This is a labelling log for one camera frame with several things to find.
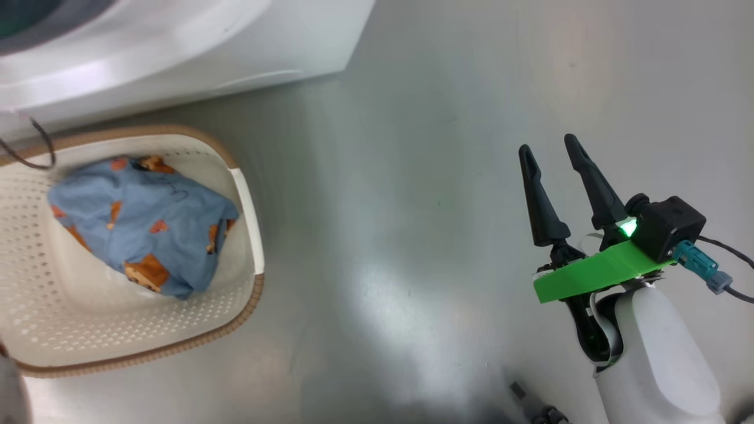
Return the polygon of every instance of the floor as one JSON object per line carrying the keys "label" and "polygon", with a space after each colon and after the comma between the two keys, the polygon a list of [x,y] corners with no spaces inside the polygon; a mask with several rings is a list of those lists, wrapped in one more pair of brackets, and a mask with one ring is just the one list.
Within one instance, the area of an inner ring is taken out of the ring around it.
{"label": "floor", "polygon": [[[521,422],[512,379],[574,422],[606,422],[566,307],[532,289],[547,251],[532,246],[516,151],[532,147],[574,243],[591,212],[566,132],[624,201],[680,195],[708,216],[705,234],[754,251],[741,231],[754,208],[751,12],[384,0],[340,75],[99,125],[218,137],[255,198],[267,283],[252,318],[208,346],[28,379],[35,422]],[[680,275],[661,288],[732,419],[754,401],[754,308]]]}

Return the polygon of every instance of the blue cloth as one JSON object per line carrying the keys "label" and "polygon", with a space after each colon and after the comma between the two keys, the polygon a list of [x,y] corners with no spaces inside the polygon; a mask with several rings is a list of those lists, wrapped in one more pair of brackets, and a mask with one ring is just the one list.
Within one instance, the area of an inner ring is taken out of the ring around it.
{"label": "blue cloth", "polygon": [[58,221],[108,266],[185,299],[209,287],[238,212],[172,168],[150,171],[143,163],[121,157],[77,169],[49,191],[48,201]]}

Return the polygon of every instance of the washing machine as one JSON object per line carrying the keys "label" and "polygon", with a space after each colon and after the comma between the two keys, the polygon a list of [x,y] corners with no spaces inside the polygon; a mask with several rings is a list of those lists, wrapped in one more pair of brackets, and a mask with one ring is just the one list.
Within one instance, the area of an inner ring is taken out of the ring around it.
{"label": "washing machine", "polygon": [[343,70],[374,0],[0,0],[0,112],[56,131]]}

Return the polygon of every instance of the cable connector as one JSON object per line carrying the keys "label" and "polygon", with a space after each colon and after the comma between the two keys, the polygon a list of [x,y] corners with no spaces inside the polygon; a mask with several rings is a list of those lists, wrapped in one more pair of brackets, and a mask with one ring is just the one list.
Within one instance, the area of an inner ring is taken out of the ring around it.
{"label": "cable connector", "polygon": [[714,294],[720,294],[733,282],[733,278],[718,270],[718,263],[688,240],[681,241],[673,249],[673,260],[699,275]]}

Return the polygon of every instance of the green bracket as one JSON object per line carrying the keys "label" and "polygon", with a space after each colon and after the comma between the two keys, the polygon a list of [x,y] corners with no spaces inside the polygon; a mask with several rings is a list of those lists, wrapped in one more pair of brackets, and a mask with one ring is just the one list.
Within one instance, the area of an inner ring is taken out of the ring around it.
{"label": "green bracket", "polygon": [[674,261],[656,263],[633,242],[624,241],[534,281],[539,303],[591,293],[657,271]]}

